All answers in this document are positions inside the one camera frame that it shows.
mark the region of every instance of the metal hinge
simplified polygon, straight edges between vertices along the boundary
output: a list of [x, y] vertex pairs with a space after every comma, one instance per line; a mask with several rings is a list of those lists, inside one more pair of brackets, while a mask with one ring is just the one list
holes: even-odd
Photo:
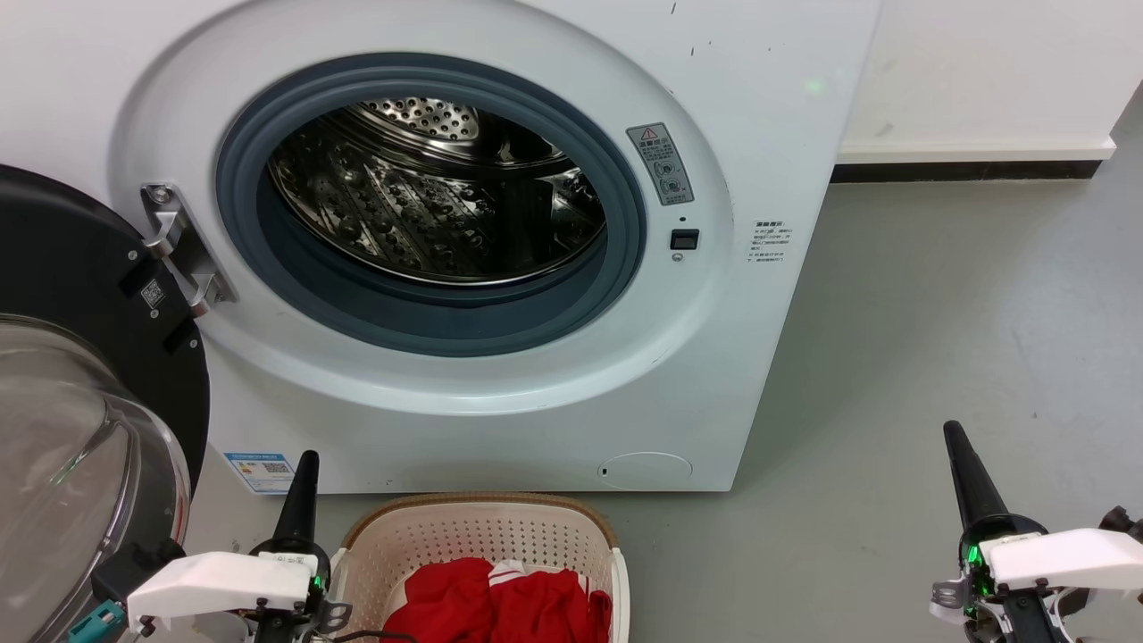
[[178, 187], [171, 183], [144, 183], [139, 198], [147, 217], [159, 227], [143, 243], [175, 273], [194, 316], [202, 316], [215, 303], [238, 300], [191, 224]]

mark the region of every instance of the gray floor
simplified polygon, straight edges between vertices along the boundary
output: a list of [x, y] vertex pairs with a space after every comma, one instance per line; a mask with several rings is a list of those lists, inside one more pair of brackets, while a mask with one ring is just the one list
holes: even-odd
[[[1089, 182], [830, 190], [734, 491], [584, 497], [632, 641], [962, 641], [927, 614], [960, 533], [946, 419], [1048, 529], [1143, 517], [1143, 101], [1113, 137]], [[382, 500], [322, 498], [319, 541]], [[211, 453], [190, 548], [247, 548], [278, 506]]]

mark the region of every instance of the red clothing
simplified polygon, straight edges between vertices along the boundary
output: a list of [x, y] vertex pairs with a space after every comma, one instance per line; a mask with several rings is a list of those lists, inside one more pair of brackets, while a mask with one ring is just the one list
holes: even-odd
[[489, 587], [491, 570], [480, 558], [421, 568], [405, 582], [408, 603], [385, 630], [417, 643], [608, 643], [612, 600], [599, 590], [588, 596], [574, 571]]

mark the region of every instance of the gray rubber seal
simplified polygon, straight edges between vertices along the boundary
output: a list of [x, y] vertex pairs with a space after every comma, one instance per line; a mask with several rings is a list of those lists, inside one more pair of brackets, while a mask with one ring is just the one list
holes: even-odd
[[[349, 259], [304, 230], [270, 184], [265, 164], [278, 143], [306, 121], [376, 96], [445, 98], [528, 127], [591, 178], [606, 234], [565, 268], [504, 287], [414, 283]], [[341, 58], [275, 83], [246, 107], [223, 142], [216, 190], [239, 252], [290, 305], [361, 341], [425, 355], [514, 353], [582, 328], [626, 288], [646, 238], [634, 174], [586, 116], [515, 75], [425, 54]]]

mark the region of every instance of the basket rim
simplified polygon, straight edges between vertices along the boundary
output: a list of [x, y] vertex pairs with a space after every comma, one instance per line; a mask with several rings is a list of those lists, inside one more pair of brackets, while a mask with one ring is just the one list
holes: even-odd
[[607, 541], [607, 546], [609, 548], [615, 549], [620, 546], [620, 540], [615, 537], [615, 532], [612, 530], [612, 525], [607, 523], [607, 520], [604, 519], [599, 512], [578, 500], [550, 493], [462, 492], [426, 493], [422, 496], [407, 496], [405, 498], [398, 498], [397, 500], [390, 500], [389, 503], [385, 503], [381, 507], [376, 508], [373, 513], [362, 516], [357, 524], [350, 529], [349, 533], [345, 535], [345, 539], [342, 541], [342, 547], [345, 549], [352, 549], [353, 544], [357, 542], [358, 537], [361, 536], [366, 528], [385, 514], [392, 514], [399, 509], [411, 509], [414, 507], [430, 507], [434, 505], [467, 505], [474, 503], [510, 503], [514, 505], [537, 505], [543, 507], [570, 509], [588, 516], [588, 519], [590, 519], [591, 522], [599, 528], [599, 531], [604, 533], [604, 539]]

